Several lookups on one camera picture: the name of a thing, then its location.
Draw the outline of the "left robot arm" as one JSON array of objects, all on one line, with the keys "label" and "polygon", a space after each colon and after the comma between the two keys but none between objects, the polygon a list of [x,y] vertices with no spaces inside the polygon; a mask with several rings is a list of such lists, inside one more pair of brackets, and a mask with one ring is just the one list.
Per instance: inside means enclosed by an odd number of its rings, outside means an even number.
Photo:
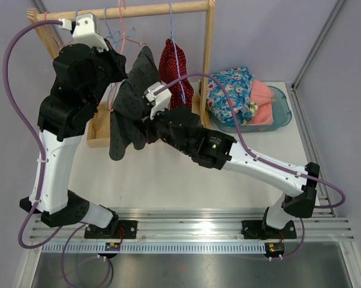
[{"label": "left robot arm", "polygon": [[23,210],[40,214],[49,227],[86,223],[101,237],[118,233],[118,214],[70,191],[68,182],[87,123],[108,86],[127,78],[125,63],[111,45],[97,49],[72,44],[53,60],[55,81],[37,121],[42,147],[37,170],[43,180],[37,179],[32,194],[20,200]]}]

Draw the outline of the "red dotted skirt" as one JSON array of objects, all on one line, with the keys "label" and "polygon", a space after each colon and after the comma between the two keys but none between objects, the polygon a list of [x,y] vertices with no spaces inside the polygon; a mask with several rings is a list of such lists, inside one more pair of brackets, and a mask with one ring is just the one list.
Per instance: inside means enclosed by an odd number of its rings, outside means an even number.
[{"label": "red dotted skirt", "polygon": [[[186,75],[186,57],[184,51],[176,45],[178,51],[179,65],[180,65],[180,75]],[[159,63],[159,73],[161,81],[168,84],[178,78],[176,71],[175,63],[175,53],[171,39],[166,40],[165,48],[161,54],[160,63]],[[188,79],[181,81],[186,95],[186,105],[189,110],[192,109],[192,98],[194,96],[194,90]],[[170,108],[174,109],[179,106],[184,106],[181,99],[181,88],[179,84],[174,84],[169,88],[172,93],[170,100]]]}]

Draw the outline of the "blue floral skirt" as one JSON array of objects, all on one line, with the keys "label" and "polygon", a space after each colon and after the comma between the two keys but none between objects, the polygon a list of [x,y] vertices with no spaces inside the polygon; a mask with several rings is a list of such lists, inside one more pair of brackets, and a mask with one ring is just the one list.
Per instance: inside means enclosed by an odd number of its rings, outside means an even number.
[{"label": "blue floral skirt", "polygon": [[225,126],[234,127],[234,117],[239,125],[252,120],[250,112],[251,87],[254,76],[248,67],[236,67],[213,73],[221,84],[207,81],[206,107]]}]

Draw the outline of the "pink wire hanger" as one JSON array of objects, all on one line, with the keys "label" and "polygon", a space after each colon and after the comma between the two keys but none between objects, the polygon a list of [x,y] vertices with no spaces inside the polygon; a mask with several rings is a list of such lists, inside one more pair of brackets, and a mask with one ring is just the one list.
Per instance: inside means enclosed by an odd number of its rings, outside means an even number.
[{"label": "pink wire hanger", "polygon": [[60,38],[58,37],[54,27],[50,25],[50,26],[48,26],[48,30],[49,30],[49,33],[52,36],[54,42],[58,45],[59,49],[62,49],[64,45],[62,44]]}]

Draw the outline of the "yellow lemon print skirt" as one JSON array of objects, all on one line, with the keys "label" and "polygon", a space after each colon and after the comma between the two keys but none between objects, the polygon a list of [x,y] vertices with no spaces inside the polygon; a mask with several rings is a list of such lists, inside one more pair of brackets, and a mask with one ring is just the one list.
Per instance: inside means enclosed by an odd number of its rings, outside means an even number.
[{"label": "yellow lemon print skirt", "polygon": [[249,108],[250,108],[250,112],[251,112],[251,117],[253,118],[258,111],[258,104],[251,101]]}]

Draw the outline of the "pink pleated skirt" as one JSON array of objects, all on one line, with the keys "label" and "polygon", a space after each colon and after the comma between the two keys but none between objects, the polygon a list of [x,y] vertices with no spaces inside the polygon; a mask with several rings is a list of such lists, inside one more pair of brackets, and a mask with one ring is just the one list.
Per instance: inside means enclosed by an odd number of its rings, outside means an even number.
[{"label": "pink pleated skirt", "polygon": [[274,92],[263,82],[252,81],[250,100],[254,102],[258,109],[248,125],[271,125],[273,124],[272,103],[276,100]]}]

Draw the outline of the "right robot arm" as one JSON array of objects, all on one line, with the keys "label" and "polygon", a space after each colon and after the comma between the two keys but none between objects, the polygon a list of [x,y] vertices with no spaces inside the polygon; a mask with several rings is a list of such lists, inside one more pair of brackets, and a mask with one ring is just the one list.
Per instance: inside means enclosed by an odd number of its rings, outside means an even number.
[{"label": "right robot arm", "polygon": [[296,235],[290,231],[292,220],[312,216],[319,165],[270,165],[271,159],[265,163],[264,155],[252,156],[234,137],[202,127],[198,115],[184,107],[147,115],[138,126],[148,143],[162,140],[201,167],[242,173],[282,191],[283,195],[266,208],[261,220],[243,221],[245,239],[293,239]]}]

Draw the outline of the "dark grey dotted skirt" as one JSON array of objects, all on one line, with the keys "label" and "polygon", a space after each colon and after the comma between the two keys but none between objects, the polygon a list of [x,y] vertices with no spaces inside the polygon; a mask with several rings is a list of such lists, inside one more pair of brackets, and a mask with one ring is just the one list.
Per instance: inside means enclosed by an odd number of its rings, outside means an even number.
[{"label": "dark grey dotted skirt", "polygon": [[114,161],[123,159],[126,148],[132,144],[136,150],[145,147],[145,135],[136,127],[136,123],[147,116],[151,108],[143,99],[145,90],[160,82],[160,74],[155,65],[151,49],[141,49],[133,67],[118,90],[110,114],[109,156]]}]

